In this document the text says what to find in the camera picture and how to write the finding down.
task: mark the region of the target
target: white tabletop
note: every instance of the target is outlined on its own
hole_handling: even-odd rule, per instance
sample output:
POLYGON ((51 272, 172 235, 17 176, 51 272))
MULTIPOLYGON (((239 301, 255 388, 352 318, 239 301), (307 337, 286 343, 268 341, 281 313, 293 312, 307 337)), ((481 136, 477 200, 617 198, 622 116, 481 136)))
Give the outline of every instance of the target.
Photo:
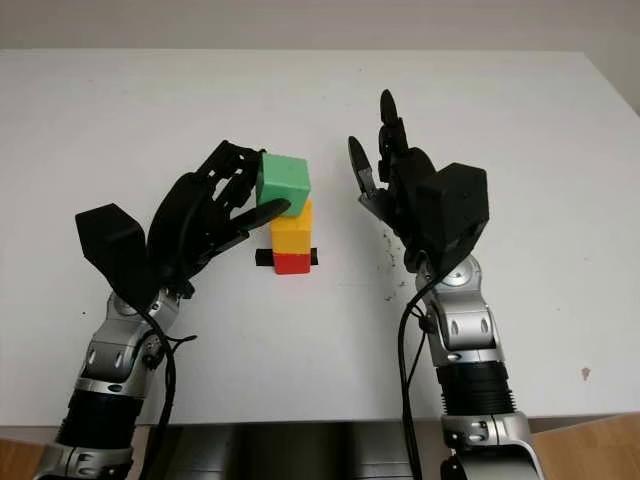
MULTIPOLYGON (((104 318, 109 288, 74 214, 115 202, 148 227, 225 138, 309 160, 320 265, 255 267, 262 229, 195 277, 171 330, 199 335, 177 354, 173 421, 398 418, 396 328, 413 280, 356 202, 346 148, 356 135, 377 161, 384 88, 410 144, 439 167, 488 172, 475 254, 518 406, 639 410, 640 119, 581 54, 3 51, 0 424, 60 422, 104 318)), ((415 415, 438 416, 428 354, 414 385, 415 415)))

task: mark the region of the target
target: red block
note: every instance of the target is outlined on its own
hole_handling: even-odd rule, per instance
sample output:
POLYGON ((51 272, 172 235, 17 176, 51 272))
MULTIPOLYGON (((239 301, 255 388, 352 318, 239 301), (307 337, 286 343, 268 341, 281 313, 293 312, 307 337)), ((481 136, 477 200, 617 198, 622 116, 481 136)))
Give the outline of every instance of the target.
POLYGON ((276 273, 280 275, 309 273, 311 271, 311 252, 302 254, 274 253, 273 265, 276 273))

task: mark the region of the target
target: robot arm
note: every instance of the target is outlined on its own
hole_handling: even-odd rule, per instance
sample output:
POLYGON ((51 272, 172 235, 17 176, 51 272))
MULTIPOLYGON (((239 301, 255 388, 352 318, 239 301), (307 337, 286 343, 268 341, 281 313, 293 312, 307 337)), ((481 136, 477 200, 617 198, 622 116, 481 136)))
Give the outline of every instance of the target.
MULTIPOLYGON (((261 152, 223 141, 196 172, 176 182, 155 214, 146 243, 140 225, 116 205, 76 216, 83 253, 113 293, 87 349, 67 417, 47 446, 35 480, 124 480, 150 374, 166 357, 167 397, 156 434, 160 440, 149 449, 153 460, 175 391, 173 353, 179 343, 172 347, 164 332, 180 301, 195 291, 191 277, 289 207, 278 199, 231 217, 251 195, 260 158, 261 152), (214 199, 223 179, 228 182, 214 199)), ((146 464, 141 478, 148 473, 146 464)))
POLYGON ((380 101, 380 180, 360 143, 349 153, 360 202, 402 240, 407 271, 418 293, 401 319, 398 353, 403 426, 414 478, 421 478, 404 368, 404 331, 422 301, 420 328, 429 339, 442 387, 444 441, 453 455, 441 465, 443 479, 542 480, 526 416, 516 411, 495 321, 480 291, 480 265, 470 254, 489 220, 486 174, 451 164, 437 171, 429 157, 409 148, 402 119, 388 90, 380 101))

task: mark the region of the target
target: green cube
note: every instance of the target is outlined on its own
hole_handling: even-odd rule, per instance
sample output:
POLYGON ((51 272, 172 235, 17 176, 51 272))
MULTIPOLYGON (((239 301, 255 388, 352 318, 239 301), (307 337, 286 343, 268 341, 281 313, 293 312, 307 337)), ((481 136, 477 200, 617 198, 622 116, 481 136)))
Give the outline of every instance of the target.
POLYGON ((262 154, 256 185, 258 205, 275 198, 286 198, 291 206, 283 215, 297 217, 302 213, 310 190, 309 169, 305 159, 262 154))

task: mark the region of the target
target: wooden floor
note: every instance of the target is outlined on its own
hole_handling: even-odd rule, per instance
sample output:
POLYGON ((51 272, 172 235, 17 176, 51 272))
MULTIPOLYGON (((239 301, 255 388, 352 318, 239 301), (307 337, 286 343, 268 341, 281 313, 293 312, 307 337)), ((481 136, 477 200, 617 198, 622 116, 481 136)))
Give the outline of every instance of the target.
MULTIPOLYGON (((548 480, 640 479, 640 414, 535 435, 548 480)), ((0 440, 0 480, 32 480, 43 447, 0 440)))
POLYGON ((640 414, 535 435, 550 480, 640 479, 640 414))
POLYGON ((32 480, 44 447, 0 439, 0 480, 32 480))

